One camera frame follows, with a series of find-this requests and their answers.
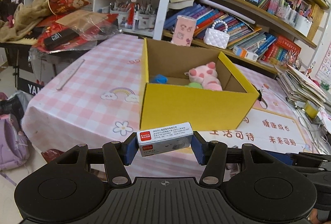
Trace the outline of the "grey ruler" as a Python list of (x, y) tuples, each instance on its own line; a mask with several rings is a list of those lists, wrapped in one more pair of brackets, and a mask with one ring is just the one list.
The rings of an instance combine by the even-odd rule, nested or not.
[(68, 72), (63, 75), (56, 86), (56, 90), (60, 91), (63, 89), (65, 84), (74, 76), (74, 74), (79, 70), (81, 65), (84, 63), (84, 59), (78, 59), (69, 66)]

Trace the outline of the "brown cloth pile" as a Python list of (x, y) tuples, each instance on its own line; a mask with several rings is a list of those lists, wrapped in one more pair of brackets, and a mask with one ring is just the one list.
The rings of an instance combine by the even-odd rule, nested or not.
[(51, 15), (48, 0), (33, 0), (31, 4), (20, 3), (13, 16), (13, 26), (10, 22), (1, 20), (1, 43), (22, 39), (40, 21)]

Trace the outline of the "purple backpack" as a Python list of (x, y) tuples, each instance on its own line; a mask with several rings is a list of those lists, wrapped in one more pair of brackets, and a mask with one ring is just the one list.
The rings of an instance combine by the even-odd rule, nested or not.
[(23, 115), (18, 96), (7, 98), (1, 92), (1, 172), (23, 166), (30, 156), (28, 139), (21, 128)]

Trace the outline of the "pink sticker cylinder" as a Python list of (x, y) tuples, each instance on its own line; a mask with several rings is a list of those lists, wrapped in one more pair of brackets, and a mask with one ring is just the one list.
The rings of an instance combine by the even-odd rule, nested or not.
[(191, 46), (196, 29), (196, 19), (179, 15), (174, 28), (171, 43), (178, 46)]

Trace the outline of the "pink pig plush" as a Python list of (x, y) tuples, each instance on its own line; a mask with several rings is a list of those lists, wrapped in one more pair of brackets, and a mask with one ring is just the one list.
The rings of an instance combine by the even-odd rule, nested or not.
[(200, 83), (205, 90), (223, 90), (221, 82), (218, 79), (215, 62), (192, 68), (187, 72), (187, 76), (190, 82)]

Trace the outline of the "pink checkered tablecloth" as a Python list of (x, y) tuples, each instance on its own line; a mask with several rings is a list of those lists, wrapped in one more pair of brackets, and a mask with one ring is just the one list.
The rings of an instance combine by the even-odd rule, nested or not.
[[(29, 102), (23, 129), (40, 151), (66, 151), (77, 144), (99, 148), (125, 140), (139, 130), (139, 89), (143, 41), (120, 34), (102, 42), (83, 58), (78, 71), (58, 90), (63, 71)], [(265, 103), (254, 104), (235, 132), (202, 132), (206, 140), (228, 146), (253, 143), (281, 153), (321, 153), (327, 144), (318, 130), (305, 127), (283, 101), (277, 82), (241, 68), (242, 74), (263, 92)]]

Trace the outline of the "yellow tape roll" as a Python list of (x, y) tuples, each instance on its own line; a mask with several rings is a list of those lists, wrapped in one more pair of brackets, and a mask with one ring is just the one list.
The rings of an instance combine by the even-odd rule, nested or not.
[(304, 106), (305, 113), (311, 118), (315, 119), (319, 112), (319, 107), (316, 106), (313, 102), (307, 101)]

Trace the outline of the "white pen organiser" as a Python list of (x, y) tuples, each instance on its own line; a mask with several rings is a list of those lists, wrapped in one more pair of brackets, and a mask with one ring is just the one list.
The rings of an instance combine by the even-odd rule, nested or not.
[(121, 28), (132, 30), (153, 30), (155, 27), (155, 14), (142, 14), (135, 12), (131, 16), (131, 11), (114, 11), (110, 7), (103, 7), (98, 9), (98, 13), (103, 14), (118, 14), (118, 25)]

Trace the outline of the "clear plastic bag pile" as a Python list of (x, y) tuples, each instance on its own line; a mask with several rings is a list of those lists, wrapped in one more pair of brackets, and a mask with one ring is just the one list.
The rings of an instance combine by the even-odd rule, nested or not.
[(54, 54), (73, 50), (89, 50), (99, 42), (120, 34), (118, 13), (78, 10), (65, 15), (52, 15), (32, 47)]

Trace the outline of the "stack of paper booklets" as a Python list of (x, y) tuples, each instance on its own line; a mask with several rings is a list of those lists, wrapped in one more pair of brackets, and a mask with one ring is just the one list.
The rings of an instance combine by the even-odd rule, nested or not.
[(330, 99), (311, 79), (297, 69), (287, 66), (277, 74), (277, 82), (285, 92), (286, 100), (295, 105), (297, 102), (312, 102), (317, 107), (326, 108)]

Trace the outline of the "small white staple box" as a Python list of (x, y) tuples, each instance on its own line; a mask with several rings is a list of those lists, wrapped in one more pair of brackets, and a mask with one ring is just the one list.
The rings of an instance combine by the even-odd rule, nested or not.
[(136, 134), (141, 156), (167, 153), (191, 144), (194, 132), (189, 122), (139, 131)]

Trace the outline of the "orange white medicine box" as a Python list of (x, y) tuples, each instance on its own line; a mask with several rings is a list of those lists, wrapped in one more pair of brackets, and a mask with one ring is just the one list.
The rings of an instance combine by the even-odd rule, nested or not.
[(238, 46), (234, 46), (232, 51), (236, 56), (245, 58), (245, 59), (253, 61), (253, 62), (256, 62), (259, 57), (258, 54), (254, 53), (254, 52), (250, 52), (250, 51), (248, 51), (244, 48), (238, 47)]

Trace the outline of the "blue bag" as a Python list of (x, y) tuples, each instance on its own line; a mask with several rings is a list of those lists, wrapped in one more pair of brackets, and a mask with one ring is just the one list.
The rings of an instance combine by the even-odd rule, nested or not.
[(153, 76), (150, 80), (150, 83), (157, 83), (157, 84), (166, 84), (167, 82), (168, 82), (168, 78), (161, 74), (157, 74)]

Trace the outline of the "green blue toy bottle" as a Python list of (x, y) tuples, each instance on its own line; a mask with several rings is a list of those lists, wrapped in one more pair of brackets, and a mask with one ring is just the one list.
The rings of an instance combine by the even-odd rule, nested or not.
[(193, 89), (203, 89), (203, 86), (198, 82), (190, 82), (188, 85), (186, 85), (186, 87), (190, 87)]

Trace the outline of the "red dictionary book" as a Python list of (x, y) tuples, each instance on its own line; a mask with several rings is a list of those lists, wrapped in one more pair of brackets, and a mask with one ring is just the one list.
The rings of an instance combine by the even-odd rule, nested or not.
[(292, 50), (293, 52), (296, 52), (297, 54), (300, 54), (301, 52), (301, 48), (295, 44), (293, 41), (287, 39), (284, 36), (278, 36), (276, 39), (276, 44), (282, 48), (284, 48), (285, 50)]

